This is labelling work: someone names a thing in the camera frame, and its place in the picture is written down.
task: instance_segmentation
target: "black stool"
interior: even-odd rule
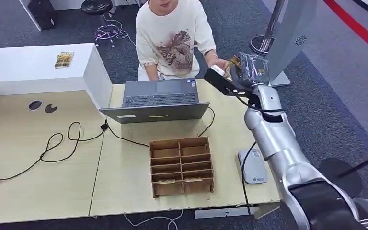
[[[95,31],[95,45],[99,46],[99,40],[109,39],[111,47],[115,47],[112,38],[118,35],[120,29],[113,24],[107,25],[105,20],[105,14],[112,9],[111,0],[85,0],[81,9],[87,15],[101,15],[102,25]]]

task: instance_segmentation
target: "cardboard organizer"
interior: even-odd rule
[[[150,143],[153,196],[214,191],[208,138]]]

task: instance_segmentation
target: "red line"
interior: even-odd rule
[[[368,43],[368,30],[350,16],[335,0],[323,0],[338,17],[345,22],[357,35]]]

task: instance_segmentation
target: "silver robotic arm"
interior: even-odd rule
[[[262,109],[281,109],[280,99],[274,88],[255,85],[252,94],[259,98]],[[286,112],[267,114],[278,117],[278,120],[267,119],[264,113],[248,108],[245,123],[270,165],[282,208],[292,216],[288,217],[291,225],[297,226],[296,229],[309,230],[324,221],[332,221],[327,219],[335,217],[336,212],[343,212],[341,215],[344,215],[345,222],[356,222],[361,229],[352,199],[313,167],[302,153]]]
[[[224,95],[248,99],[245,123],[270,165],[291,229],[366,229],[359,222],[354,201],[302,153],[277,91],[264,78],[249,76],[245,80],[245,75],[259,75],[258,62],[250,65],[248,61],[240,58],[232,65],[230,78],[216,66],[204,78]]]

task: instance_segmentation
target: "black wire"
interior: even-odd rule
[[[250,147],[248,153],[245,156],[245,159],[243,159],[243,163],[242,163],[242,186],[243,186],[243,193],[245,195],[245,201],[246,201],[246,206],[248,208],[248,213],[249,215],[250,213],[250,206],[249,206],[249,199],[247,197],[247,193],[246,193],[246,187],[245,187],[245,163],[246,163],[246,159],[249,156],[249,153],[252,151],[253,147],[256,145],[256,141],[252,144],[252,146]]]
[[[339,179],[341,179],[341,178],[343,178],[343,177],[348,176],[349,174],[351,174],[351,173],[353,173],[353,172],[356,172],[356,171],[358,171],[358,170],[360,170],[360,169],[364,168],[364,167],[365,167],[365,166],[367,166],[367,165],[368,165],[368,160],[367,160],[367,161],[364,161],[364,162],[362,162],[362,163],[360,163],[360,164],[358,164],[357,166],[355,166],[355,167],[353,167],[353,168],[350,168],[350,169],[346,170],[345,172],[343,172],[343,173],[341,173],[341,174],[337,175],[336,177],[337,177],[337,178],[339,178]]]
[[[129,139],[121,138],[120,136],[118,136],[117,134],[115,134],[115,133],[114,133],[114,131],[111,129],[111,126],[108,124],[108,120],[105,120],[105,124],[107,124],[107,125],[108,125],[109,131],[111,131],[111,133],[112,133],[115,137],[117,137],[117,138],[119,138],[119,139],[121,139],[121,140],[128,141],[128,142],[133,143],[133,144],[142,145],[142,146],[146,146],[147,148],[150,148],[150,146],[149,146],[149,145],[142,144],[142,143],[138,143],[138,142],[135,142],[135,141],[132,141],[132,140],[129,140]]]
[[[240,102],[242,102],[245,106],[251,108],[251,109],[254,109],[254,110],[257,110],[259,112],[262,112],[262,113],[275,113],[275,112],[283,112],[285,111],[284,109],[259,109],[257,107],[254,107],[254,106],[251,106],[251,105],[248,105],[244,100],[242,100],[242,98],[240,98],[239,95],[237,94],[233,94],[233,96],[235,96]]]
[[[209,107],[209,106],[208,106],[208,109],[210,109],[212,111],[212,114],[213,114],[211,124],[209,124],[209,126],[206,127],[204,129],[204,131],[202,131],[202,133],[200,135],[198,135],[198,137],[202,136],[209,129],[209,127],[211,127],[212,124],[214,123],[214,120],[215,120],[215,111],[211,107]]]
[[[74,124],[78,124],[78,125],[79,125],[78,139],[73,139],[73,138],[71,138],[71,137],[70,137],[70,130],[71,130],[71,127],[72,127]],[[47,160],[44,160],[44,159],[43,159],[43,158],[44,158],[44,156],[46,155],[46,153],[48,153],[50,150],[52,150],[52,149],[54,149],[54,148],[58,147],[58,146],[63,142],[63,140],[64,140],[64,135],[63,135],[62,133],[55,133],[55,134],[51,135],[51,137],[48,139],[47,144],[46,144],[46,149],[45,149],[45,151],[40,155],[39,159],[38,159],[34,164],[32,164],[29,168],[27,168],[26,170],[24,170],[24,171],[22,171],[22,172],[20,172],[20,173],[18,173],[18,174],[16,174],[16,175],[14,175],[14,176],[0,179],[0,181],[10,180],[10,179],[13,179],[13,178],[15,178],[15,177],[17,177],[17,176],[22,175],[23,173],[25,173],[25,172],[29,171],[31,168],[33,168],[33,166],[35,166],[37,163],[39,163],[39,161],[43,161],[43,162],[47,162],[47,163],[55,163],[55,162],[60,162],[60,161],[65,161],[65,160],[67,160],[67,159],[68,159],[68,158],[70,158],[72,155],[74,155],[74,153],[75,153],[75,151],[76,151],[76,149],[77,149],[78,143],[79,143],[80,141],[90,141],[90,140],[93,140],[93,139],[96,139],[96,138],[100,137],[101,135],[103,135],[103,134],[104,134],[104,132],[105,132],[105,130],[107,129],[107,127],[102,125],[102,126],[101,126],[101,129],[102,129],[102,132],[101,132],[99,135],[97,135],[97,136],[95,136],[95,137],[93,137],[93,138],[90,138],[90,139],[80,139],[80,137],[81,137],[81,123],[80,123],[80,122],[78,122],[78,121],[71,123],[71,125],[69,126],[69,129],[68,129],[68,132],[67,132],[67,138],[68,138],[69,140],[74,140],[74,141],[76,141],[76,142],[75,142],[74,149],[73,149],[73,151],[71,152],[71,154],[70,154],[69,156],[67,156],[67,157],[65,157],[65,158],[63,158],[63,159],[60,159],[60,160],[56,160],[56,161],[47,161]],[[54,146],[50,147],[50,142],[52,141],[52,139],[53,139],[55,136],[60,136],[60,137],[61,137],[61,140],[60,140],[57,144],[55,144]]]

